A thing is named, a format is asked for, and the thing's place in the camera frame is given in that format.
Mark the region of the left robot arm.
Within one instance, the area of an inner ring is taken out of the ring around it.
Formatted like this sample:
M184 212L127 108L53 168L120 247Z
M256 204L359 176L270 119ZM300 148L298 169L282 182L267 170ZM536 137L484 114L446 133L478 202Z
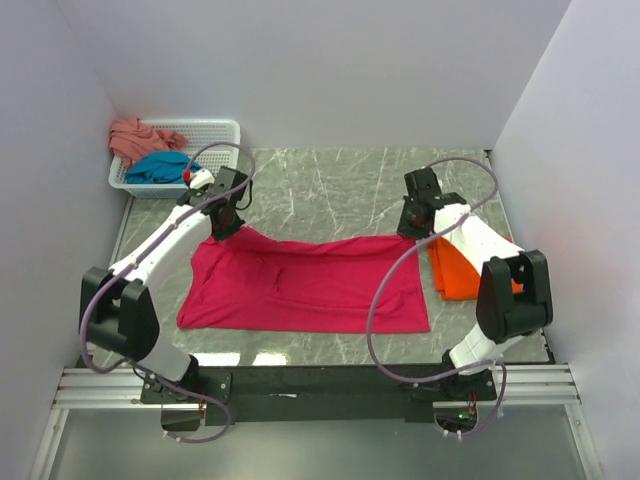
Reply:
M240 230L237 203L251 185L248 175L228 167L216 175L205 169L192 174L188 189L145 241L108 269L94 267L83 276L79 334L85 362L92 343L164 380L176 401L202 391L198 361L161 336L153 296L202 242L223 241Z

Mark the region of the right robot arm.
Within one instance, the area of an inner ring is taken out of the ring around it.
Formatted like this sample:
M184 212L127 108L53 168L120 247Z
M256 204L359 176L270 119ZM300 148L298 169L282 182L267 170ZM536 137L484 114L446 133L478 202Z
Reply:
M461 255L479 280L476 323L444 354L443 364L449 368L438 377L442 393L460 399L490 362L552 322L547 258L506 240L475 215L461 195L443 192L433 169L407 173L404 182L407 195L397 232L414 240L440 233L443 245Z

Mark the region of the magenta t-shirt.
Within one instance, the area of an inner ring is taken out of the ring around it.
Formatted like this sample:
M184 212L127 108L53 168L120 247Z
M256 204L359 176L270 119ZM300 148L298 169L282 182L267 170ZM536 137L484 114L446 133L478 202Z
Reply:
M398 235L277 241L244 227L195 251L187 329L362 334L374 294L412 243Z

